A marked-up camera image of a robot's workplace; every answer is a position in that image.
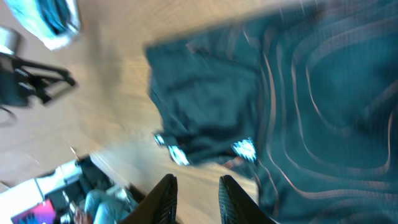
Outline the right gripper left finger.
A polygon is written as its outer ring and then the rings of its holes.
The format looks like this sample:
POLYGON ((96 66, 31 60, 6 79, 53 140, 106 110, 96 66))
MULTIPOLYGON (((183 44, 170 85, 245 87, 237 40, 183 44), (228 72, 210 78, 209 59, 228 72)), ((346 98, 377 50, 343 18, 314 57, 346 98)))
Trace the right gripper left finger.
POLYGON ((120 224, 175 224, 177 178, 166 174, 120 224))

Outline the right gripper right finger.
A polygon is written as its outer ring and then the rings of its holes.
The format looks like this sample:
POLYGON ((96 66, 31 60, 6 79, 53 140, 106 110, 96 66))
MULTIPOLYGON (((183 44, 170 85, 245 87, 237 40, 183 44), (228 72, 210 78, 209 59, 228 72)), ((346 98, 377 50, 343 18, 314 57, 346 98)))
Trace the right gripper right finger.
POLYGON ((222 224, 275 224, 230 175, 220 177, 218 200, 222 224))

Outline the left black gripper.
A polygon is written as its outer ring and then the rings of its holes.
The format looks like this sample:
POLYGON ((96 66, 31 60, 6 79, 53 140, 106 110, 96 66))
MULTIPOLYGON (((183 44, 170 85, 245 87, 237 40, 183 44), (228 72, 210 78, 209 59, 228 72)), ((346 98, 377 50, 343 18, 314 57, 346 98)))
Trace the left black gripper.
POLYGON ((29 96, 36 96, 46 105, 76 87, 77 82, 64 68, 1 53, 1 105, 28 107, 29 96), (56 73, 58 77, 31 73, 27 68, 56 73), (66 87, 53 95, 50 94, 47 90, 57 84, 66 84, 66 87))

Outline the black cycling jersey orange lines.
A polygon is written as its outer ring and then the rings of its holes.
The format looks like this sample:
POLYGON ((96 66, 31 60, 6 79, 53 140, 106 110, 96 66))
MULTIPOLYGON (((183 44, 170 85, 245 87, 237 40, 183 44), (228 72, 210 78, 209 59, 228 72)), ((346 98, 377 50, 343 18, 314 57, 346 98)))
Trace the black cycling jersey orange lines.
POLYGON ((294 1, 146 57, 176 164, 254 180, 278 223, 397 222, 396 1, 294 1))

